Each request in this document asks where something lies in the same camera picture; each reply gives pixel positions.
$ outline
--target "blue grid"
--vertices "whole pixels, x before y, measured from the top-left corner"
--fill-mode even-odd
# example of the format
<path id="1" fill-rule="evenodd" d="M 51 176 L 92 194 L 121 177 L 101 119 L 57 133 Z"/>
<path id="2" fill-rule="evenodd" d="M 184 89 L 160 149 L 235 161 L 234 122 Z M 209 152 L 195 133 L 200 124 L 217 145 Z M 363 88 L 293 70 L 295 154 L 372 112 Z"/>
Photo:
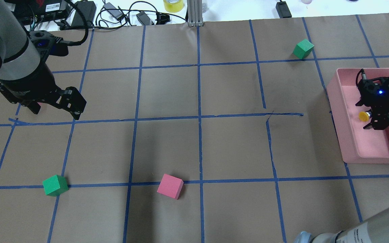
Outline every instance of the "blue grid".
<path id="1" fill-rule="evenodd" d="M 365 34 L 365 31 L 363 29 L 363 26 L 361 24 L 361 21 L 358 17 L 358 15 L 355 15 L 358 24 L 361 28 L 361 31 L 363 33 L 363 36 L 366 40 L 367 46 L 369 47 L 369 50 L 371 52 L 371 56 L 362 56 L 362 57 L 332 57 L 332 58 L 317 58 L 315 51 L 313 51 L 313 57 L 314 58 L 308 58 L 303 61 L 314 61 L 316 64 L 316 68 L 318 70 L 319 78 L 321 81 L 321 85 L 324 88 L 325 94 L 326 93 L 326 87 L 323 81 L 323 77 L 319 68 L 318 61 L 319 60 L 347 60 L 347 59 L 373 59 L 376 66 L 379 67 L 377 63 L 378 58 L 388 58 L 389 55 L 383 55 L 383 56 L 376 56 L 370 46 L 369 40 Z M 302 18 L 302 22 L 304 24 L 304 28 L 307 33 L 307 38 L 309 41 L 311 41 L 309 30 L 306 25 L 306 21 L 304 18 Z M 3 160 L 5 157 L 6 150 L 8 148 L 9 142 L 11 140 L 12 134 L 14 132 L 14 129 L 16 126 L 57 126 L 57 125 L 68 125 L 71 124 L 71 131 L 70 136 L 68 139 L 66 154 L 64 157 L 63 162 L 63 168 L 61 171 L 61 175 L 64 175 L 65 172 L 65 166 L 67 163 L 68 153 L 70 149 L 71 144 L 71 138 L 74 131 L 74 126 L 78 123 L 117 123 L 117 122 L 134 122 L 134 131 L 133 131 L 133 141 L 132 141 L 132 150 L 131 150 L 131 161 L 130 161 L 130 173 L 129 173 L 129 182 L 128 183 L 99 183 L 99 184 L 71 184 L 69 185 L 70 188 L 82 188 L 82 187 L 111 187 L 111 186 L 127 186 L 127 201 L 126 201 L 126 212 L 125 212 L 125 225 L 124 225 L 124 234 L 123 234 L 123 242 L 126 242 L 127 239 L 127 227 L 128 227 L 128 215 L 129 215 L 129 209 L 130 209 L 130 195 L 131 195 L 131 187 L 132 186 L 151 186 L 151 185 L 159 185 L 160 182 L 145 182 L 145 183 L 133 183 L 132 182 L 132 173 L 133 173 L 133 162 L 134 162 L 134 151 L 135 151 L 135 142 L 136 142 L 136 128 L 137 128 L 137 122 L 139 120 L 173 120 L 173 119 L 198 119 L 199 120 L 199 180 L 190 180 L 190 181 L 184 181 L 186 184 L 199 184 L 200 185 L 200 217 L 201 217 L 201 242 L 205 242 L 205 235 L 204 235 L 204 200 L 203 200 L 203 184 L 204 183 L 250 183 L 250 182 L 274 182 L 276 187 L 276 196 L 277 196 L 277 203 L 278 203 L 278 212 L 279 212 L 279 218 L 280 218 L 280 225 L 282 230 L 282 237 L 283 241 L 286 243 L 286 233 L 285 233 L 285 225 L 283 220 L 283 211 L 281 207 L 281 198 L 280 198 L 280 191 L 279 191 L 279 182 L 285 182 L 285 181 L 307 181 L 307 180 L 348 180 L 350 184 L 350 188 L 352 191 L 352 196 L 354 198 L 355 202 L 355 208 L 358 214 L 358 218 L 360 221 L 362 221 L 361 212 L 358 206 L 358 199 L 355 194 L 355 189 L 353 186 L 352 179 L 368 179 L 368 178 L 389 178 L 389 174 L 386 175 L 351 175 L 349 168 L 347 167 L 347 164 L 344 163 L 345 169 L 346 169 L 346 176 L 336 176 L 336 177 L 291 177 L 291 178 L 278 178 L 277 173 L 275 170 L 274 165 L 274 159 L 273 159 L 273 153 L 272 153 L 272 139 L 270 134 L 270 127 L 268 120 L 266 121 L 266 130 L 267 130 L 267 136 L 268 136 L 268 142 L 269 142 L 269 151 L 271 156 L 271 166 L 273 169 L 273 178 L 259 178 L 259 179 L 235 179 L 235 180 L 203 180 L 203 170 L 202 170 L 202 119 L 205 118 L 215 118 L 215 117 L 250 117 L 250 116 L 266 116 L 266 115 L 297 115 L 297 116 L 303 116 L 302 113 L 251 113 L 251 114 L 225 114 L 225 115 L 202 115 L 201 114 L 201 66 L 214 66 L 214 65 L 236 65 L 236 64 L 248 64 L 248 63 L 256 63 L 258 68 L 258 78 L 259 78 L 259 85 L 261 89 L 261 97 L 262 97 L 262 105 L 264 108 L 266 108 L 265 101 L 264 101 L 264 91 L 262 86 L 262 78 L 261 78 L 261 72 L 260 72 L 260 63 L 274 63 L 274 62 L 294 62 L 294 61 L 301 61 L 299 59 L 289 59 L 289 60 L 259 60 L 258 58 L 258 51 L 256 47 L 255 42 L 255 33 L 253 31 L 253 25 L 252 21 L 249 20 L 250 25 L 250 31 L 253 38 L 253 46 L 255 49 L 255 56 L 256 61 L 247 61 L 247 62 L 230 62 L 230 63 L 201 63 L 201 51 L 200 51 L 200 34 L 199 34 L 199 27 L 197 27 L 197 49 L 198 49 L 198 61 L 196 64 L 187 64 L 187 65 L 167 65 L 167 66 L 142 66 L 142 59 L 144 54 L 144 45 L 145 45 L 145 26 L 142 33 L 142 46 L 141 46 L 141 55 L 140 55 L 140 64 L 139 67 L 122 67 L 122 68 L 105 68 L 105 69 L 87 69 L 87 63 L 88 63 L 88 57 L 91 50 L 91 45 L 93 41 L 93 35 L 94 31 L 91 31 L 91 38 L 89 41 L 87 56 L 85 60 L 85 65 L 83 70 L 71 70 L 71 71 L 55 71 L 54 73 L 72 73 L 72 72 L 82 72 L 82 80 L 80 83 L 80 91 L 82 91 L 82 85 L 83 80 L 85 77 L 86 72 L 94 72 L 94 71 L 111 71 L 111 70 L 129 70 L 129 69 L 139 69 L 139 80 L 138 80 L 138 89 L 137 89 L 137 98 L 136 98 L 136 114 L 134 119 L 123 119 L 123 120 L 72 120 L 70 122 L 63 122 L 63 123 L 25 123 L 18 119 L 9 119 L 11 124 L 0 124 L 0 127 L 11 127 L 11 131 L 8 137 L 8 140 L 6 142 L 5 148 L 3 150 L 3 154 L 0 159 L 0 169 L 3 164 Z M 199 105 L 199 114 L 198 116 L 179 116 L 179 117 L 154 117 L 154 118 L 138 118 L 138 111 L 139 111 L 139 96 L 140 96 L 140 82 L 141 82 L 141 75 L 142 75 L 142 69 L 150 69 L 150 68 L 176 68 L 176 67 L 184 67 L 184 66 L 197 66 L 198 67 L 198 105 Z M 16 116 L 18 115 L 20 110 L 20 105 L 17 108 Z M 37 189 L 37 188 L 43 188 L 42 185 L 24 185 L 24 186 L 0 186 L 0 189 Z M 55 216 L 58 208 L 58 201 L 59 197 L 56 197 L 55 200 L 55 206 L 54 206 L 54 212 L 52 216 L 51 226 L 49 229 L 49 235 L 48 235 L 48 243 L 51 241 Z"/>

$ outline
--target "pink block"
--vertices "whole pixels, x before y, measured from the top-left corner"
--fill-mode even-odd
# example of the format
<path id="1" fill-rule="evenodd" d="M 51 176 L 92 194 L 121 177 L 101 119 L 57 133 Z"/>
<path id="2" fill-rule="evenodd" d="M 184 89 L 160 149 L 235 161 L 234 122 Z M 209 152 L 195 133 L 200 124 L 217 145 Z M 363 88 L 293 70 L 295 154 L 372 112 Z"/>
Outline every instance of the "pink block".
<path id="1" fill-rule="evenodd" d="M 157 192 L 178 200 L 183 184 L 181 179 L 164 174 Z"/>
<path id="2" fill-rule="evenodd" d="M 341 155 L 346 163 L 389 163 L 389 126 L 385 130 L 365 130 L 367 123 L 358 113 L 369 110 L 355 106 L 360 93 L 355 77 L 360 69 L 339 68 L 329 85 L 328 96 L 334 117 Z M 368 79 L 389 77 L 389 68 L 364 68 Z"/>

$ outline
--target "white floor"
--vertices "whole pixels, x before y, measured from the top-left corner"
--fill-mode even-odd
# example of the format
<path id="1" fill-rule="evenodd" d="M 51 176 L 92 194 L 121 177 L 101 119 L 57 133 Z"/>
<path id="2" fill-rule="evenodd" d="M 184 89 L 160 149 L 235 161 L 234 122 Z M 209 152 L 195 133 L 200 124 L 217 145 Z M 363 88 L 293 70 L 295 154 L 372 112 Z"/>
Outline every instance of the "white floor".
<path id="1" fill-rule="evenodd" d="M 166 12 L 163 0 L 147 0 L 153 4 L 159 12 Z M 185 17 L 187 9 L 187 0 L 183 0 L 184 8 L 175 13 Z M 103 6 L 102 0 L 94 0 L 98 13 Z M 132 1 L 127 0 L 107 0 L 115 7 L 120 6 L 122 9 L 128 9 Z M 258 20 L 258 19 L 276 19 L 278 18 L 275 9 L 278 0 L 203 0 L 207 3 L 208 10 L 203 14 L 204 21 L 232 21 L 232 20 Z M 337 16 L 353 14 L 382 14 L 389 12 L 389 0 L 358 0 L 351 2 L 349 0 L 312 0 L 310 4 L 304 4 L 301 0 L 286 0 L 292 17 L 317 17 L 317 16 Z M 136 3 L 132 9 L 153 10 L 146 3 Z M 132 24 L 139 25 L 133 12 L 131 14 Z M 155 19 L 155 14 L 149 13 L 151 19 Z M 103 18 L 113 20 L 106 12 L 102 14 Z M 171 17 L 171 23 L 182 23 L 183 20 Z M 58 30 L 55 23 L 43 23 L 38 29 L 47 31 Z"/>

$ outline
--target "pink plastic container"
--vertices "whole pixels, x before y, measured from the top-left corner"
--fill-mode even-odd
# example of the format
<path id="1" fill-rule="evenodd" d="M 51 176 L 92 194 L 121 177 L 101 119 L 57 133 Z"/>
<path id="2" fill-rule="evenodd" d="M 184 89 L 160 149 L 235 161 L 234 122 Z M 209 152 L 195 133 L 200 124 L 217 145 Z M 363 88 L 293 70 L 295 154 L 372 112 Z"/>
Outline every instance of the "pink plastic container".
<path id="1" fill-rule="evenodd" d="M 389 127 L 383 131 L 365 130 L 363 126 L 367 123 L 358 118 L 359 112 L 369 110 L 366 106 L 355 106 L 360 100 L 355 87 L 359 70 L 339 68 L 327 86 L 341 155 L 346 163 L 389 164 Z M 389 68 L 364 70 L 368 79 L 389 77 Z"/>

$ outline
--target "red logo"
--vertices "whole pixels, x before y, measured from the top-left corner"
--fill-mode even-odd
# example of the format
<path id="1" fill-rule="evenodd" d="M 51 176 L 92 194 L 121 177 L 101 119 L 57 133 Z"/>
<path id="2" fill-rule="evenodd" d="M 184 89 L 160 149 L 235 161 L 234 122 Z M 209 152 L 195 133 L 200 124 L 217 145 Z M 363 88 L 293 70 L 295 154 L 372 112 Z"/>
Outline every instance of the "red logo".
<path id="1" fill-rule="evenodd" d="M 38 4 L 38 7 L 41 8 L 45 3 L 45 0 L 35 0 L 35 2 Z"/>

